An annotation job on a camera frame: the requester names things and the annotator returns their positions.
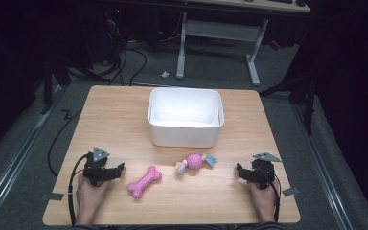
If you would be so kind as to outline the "metal floor rail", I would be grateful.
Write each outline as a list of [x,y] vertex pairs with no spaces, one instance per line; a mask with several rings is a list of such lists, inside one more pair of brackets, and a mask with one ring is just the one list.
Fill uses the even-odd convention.
[[18,117],[0,141],[0,207],[28,161],[53,106],[61,99],[66,89],[66,86],[56,86],[52,104],[46,106],[41,86],[36,91],[38,99]]
[[342,203],[339,192],[337,191],[333,180],[326,168],[326,165],[321,157],[319,148],[317,147],[313,137],[307,131],[304,122],[304,114],[299,105],[292,104],[291,109],[296,117],[299,127],[302,129],[305,140],[309,145],[310,158],[316,171],[317,177],[321,183],[325,196],[332,209],[333,216],[340,230],[354,230],[353,225],[348,217],[345,207]]

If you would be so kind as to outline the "white plastic bin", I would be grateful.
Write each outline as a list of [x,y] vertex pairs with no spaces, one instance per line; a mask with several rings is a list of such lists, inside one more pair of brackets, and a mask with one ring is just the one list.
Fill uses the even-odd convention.
[[218,139],[224,118],[216,90],[158,87],[149,95],[150,138],[156,146],[210,148]]

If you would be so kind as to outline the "pink ball rope toy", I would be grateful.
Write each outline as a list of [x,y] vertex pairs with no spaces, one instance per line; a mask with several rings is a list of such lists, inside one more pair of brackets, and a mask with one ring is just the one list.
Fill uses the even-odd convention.
[[214,168],[217,159],[208,154],[192,153],[185,159],[175,164],[175,169],[179,174],[183,174],[187,169],[196,171],[202,168],[204,163],[207,163],[210,167]]

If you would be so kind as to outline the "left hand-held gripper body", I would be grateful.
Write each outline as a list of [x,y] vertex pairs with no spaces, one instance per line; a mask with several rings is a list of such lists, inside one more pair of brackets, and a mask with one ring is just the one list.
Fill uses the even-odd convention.
[[97,146],[87,153],[87,161],[84,165],[83,176],[86,177],[93,186],[99,187],[104,182],[104,166],[107,162],[109,152]]

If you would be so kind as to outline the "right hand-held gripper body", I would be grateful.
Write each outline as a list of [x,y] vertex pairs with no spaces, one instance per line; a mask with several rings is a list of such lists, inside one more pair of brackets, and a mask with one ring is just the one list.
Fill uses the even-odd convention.
[[282,159],[271,153],[259,153],[254,155],[251,162],[252,177],[251,182],[257,183],[259,188],[265,189],[275,179],[274,163],[282,163]]

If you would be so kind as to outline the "black stand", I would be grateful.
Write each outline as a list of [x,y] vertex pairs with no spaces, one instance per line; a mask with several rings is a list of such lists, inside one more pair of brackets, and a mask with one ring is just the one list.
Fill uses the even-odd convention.
[[288,100],[291,104],[305,104],[303,126],[308,134],[312,134],[311,123],[318,77],[318,54],[300,47],[281,83],[260,92],[261,97],[267,97],[275,92],[289,91]]
[[44,62],[44,107],[43,114],[47,114],[50,108],[54,105],[54,90],[53,79],[56,79],[59,86],[69,86],[71,83],[71,77],[69,68],[76,69],[89,79],[94,81],[106,81],[100,74],[96,74],[91,70],[77,64],[67,57],[62,56],[48,56]]

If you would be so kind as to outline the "pink bone toy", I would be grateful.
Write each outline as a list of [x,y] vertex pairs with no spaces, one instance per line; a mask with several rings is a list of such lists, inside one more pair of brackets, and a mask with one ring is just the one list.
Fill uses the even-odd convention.
[[139,199],[142,197],[144,190],[152,182],[158,181],[162,178],[162,173],[154,166],[149,166],[147,172],[136,182],[127,185],[127,191],[133,198]]

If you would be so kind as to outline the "white-framed desk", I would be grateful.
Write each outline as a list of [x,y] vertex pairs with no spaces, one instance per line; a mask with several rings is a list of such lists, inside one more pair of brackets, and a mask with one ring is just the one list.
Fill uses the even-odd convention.
[[[235,7],[239,10],[255,10],[257,12],[309,13],[307,0],[184,0],[185,6],[198,3],[200,6],[212,5]],[[245,56],[251,82],[260,85],[255,58],[258,54],[268,24],[268,17],[259,19],[256,25],[245,22],[222,22],[217,19],[189,19],[187,13],[182,13],[180,51],[178,54],[176,77],[185,76],[186,38],[188,36],[218,38],[235,41],[246,41],[254,44],[251,53]]]

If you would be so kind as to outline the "person's right hand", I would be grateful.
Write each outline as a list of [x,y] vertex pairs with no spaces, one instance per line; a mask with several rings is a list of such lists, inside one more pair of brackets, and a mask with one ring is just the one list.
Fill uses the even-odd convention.
[[264,190],[258,188],[255,183],[248,183],[252,203],[260,222],[274,221],[274,213],[276,207],[276,195],[279,191],[279,183],[273,182],[275,190],[272,187],[267,187]]

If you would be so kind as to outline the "person's left hand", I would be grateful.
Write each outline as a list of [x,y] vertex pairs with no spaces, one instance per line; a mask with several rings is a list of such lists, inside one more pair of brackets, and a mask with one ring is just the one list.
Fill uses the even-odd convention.
[[109,184],[109,181],[105,181],[101,186],[96,187],[93,186],[83,174],[79,175],[77,189],[79,210],[76,220],[84,219],[93,222],[104,201],[104,196]]

